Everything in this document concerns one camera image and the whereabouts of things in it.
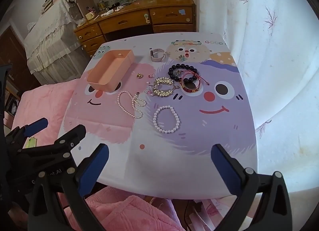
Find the pink plastic tray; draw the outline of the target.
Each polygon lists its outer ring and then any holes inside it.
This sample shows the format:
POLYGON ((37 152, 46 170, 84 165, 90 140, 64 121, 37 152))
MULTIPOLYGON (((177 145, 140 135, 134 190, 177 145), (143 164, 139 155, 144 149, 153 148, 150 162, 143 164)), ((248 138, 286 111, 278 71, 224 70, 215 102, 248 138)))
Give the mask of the pink plastic tray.
POLYGON ((93 69, 87 82, 95 90, 111 93, 135 61, 132 50, 109 50, 93 69))

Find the pink crystal earring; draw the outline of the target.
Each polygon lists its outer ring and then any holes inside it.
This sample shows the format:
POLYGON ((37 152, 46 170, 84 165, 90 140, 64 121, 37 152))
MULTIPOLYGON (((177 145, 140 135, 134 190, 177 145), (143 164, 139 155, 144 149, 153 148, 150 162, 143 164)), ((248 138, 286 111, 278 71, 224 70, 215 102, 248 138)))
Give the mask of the pink crystal earring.
POLYGON ((155 96, 155 93, 154 93, 154 88, 152 87, 148 87, 146 90, 145 90, 145 93, 149 96, 155 96))

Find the gold leaf tiara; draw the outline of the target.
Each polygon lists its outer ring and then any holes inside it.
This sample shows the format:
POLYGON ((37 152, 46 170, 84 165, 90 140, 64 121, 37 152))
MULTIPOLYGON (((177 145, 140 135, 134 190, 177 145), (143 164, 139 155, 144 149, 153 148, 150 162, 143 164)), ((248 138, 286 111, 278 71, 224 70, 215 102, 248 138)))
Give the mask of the gold leaf tiara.
POLYGON ((168 77, 158 77, 153 84, 149 84, 150 95, 157 97, 168 97, 174 93, 179 86, 175 84, 175 81, 168 77))

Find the pink band smartwatch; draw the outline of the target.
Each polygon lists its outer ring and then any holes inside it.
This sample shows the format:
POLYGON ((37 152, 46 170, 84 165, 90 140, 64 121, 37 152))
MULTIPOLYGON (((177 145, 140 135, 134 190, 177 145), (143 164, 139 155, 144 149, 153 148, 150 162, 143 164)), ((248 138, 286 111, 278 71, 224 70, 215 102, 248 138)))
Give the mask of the pink band smartwatch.
POLYGON ((166 52, 163 49, 151 49, 150 58, 152 62, 162 62, 165 59, 166 52))

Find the green flower brooch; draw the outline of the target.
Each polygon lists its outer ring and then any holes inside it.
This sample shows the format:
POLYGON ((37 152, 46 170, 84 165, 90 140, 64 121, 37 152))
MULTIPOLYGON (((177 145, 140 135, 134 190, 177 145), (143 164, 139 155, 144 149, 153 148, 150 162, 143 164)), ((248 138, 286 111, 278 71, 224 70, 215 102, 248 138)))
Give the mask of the green flower brooch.
POLYGON ((180 55, 178 58, 179 58, 179 60, 182 61, 182 62, 184 62, 185 60, 187 60, 184 55, 180 55))

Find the white lace covered furniture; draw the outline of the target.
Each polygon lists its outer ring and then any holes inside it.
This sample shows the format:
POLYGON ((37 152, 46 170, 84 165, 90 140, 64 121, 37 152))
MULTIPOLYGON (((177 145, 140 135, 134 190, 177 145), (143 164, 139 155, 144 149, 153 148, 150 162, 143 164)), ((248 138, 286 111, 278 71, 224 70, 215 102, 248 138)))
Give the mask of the white lace covered furniture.
POLYGON ((41 85, 81 77, 90 60, 75 34, 82 18, 76 4, 57 0, 24 39, 27 66, 41 85))

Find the cartoon printed tablecloth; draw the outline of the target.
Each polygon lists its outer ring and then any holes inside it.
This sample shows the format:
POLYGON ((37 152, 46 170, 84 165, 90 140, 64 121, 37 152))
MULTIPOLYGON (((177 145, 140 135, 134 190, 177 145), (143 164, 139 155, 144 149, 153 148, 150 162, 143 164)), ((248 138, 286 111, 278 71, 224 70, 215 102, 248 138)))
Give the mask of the cartoon printed tablecloth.
POLYGON ((99 182, 132 193, 177 199, 228 195, 211 160, 215 144, 243 167, 257 169, 249 100, 219 34, 161 33, 102 44, 76 85, 59 132, 79 124, 87 133, 72 151, 75 161, 106 144, 110 155, 99 182), (150 50, 158 48, 165 50, 165 59, 152 62, 150 50), (135 56, 111 93, 87 82, 109 50, 132 50, 135 56), (180 55, 187 60, 180 61, 180 55), (179 89, 168 97, 147 95, 158 77, 171 78, 179 89))

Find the white floral curtain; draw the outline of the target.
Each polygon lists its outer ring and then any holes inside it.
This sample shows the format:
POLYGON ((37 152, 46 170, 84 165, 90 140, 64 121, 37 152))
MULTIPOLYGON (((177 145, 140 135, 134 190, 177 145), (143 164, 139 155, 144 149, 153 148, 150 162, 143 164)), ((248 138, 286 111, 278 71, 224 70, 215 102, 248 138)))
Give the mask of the white floral curtain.
POLYGON ((196 0, 200 32, 222 35, 254 118, 258 170, 288 191, 318 187, 318 18, 307 0, 196 0))

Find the wooden desk with drawers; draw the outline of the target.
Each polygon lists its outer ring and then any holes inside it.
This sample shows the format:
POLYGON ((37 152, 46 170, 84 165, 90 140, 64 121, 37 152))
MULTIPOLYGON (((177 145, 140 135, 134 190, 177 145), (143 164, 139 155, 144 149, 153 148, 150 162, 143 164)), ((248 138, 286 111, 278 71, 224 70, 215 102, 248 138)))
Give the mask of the wooden desk with drawers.
POLYGON ((93 57, 106 42, 153 33, 195 31, 193 0, 140 0, 110 15, 87 21, 74 33, 81 48, 93 57))

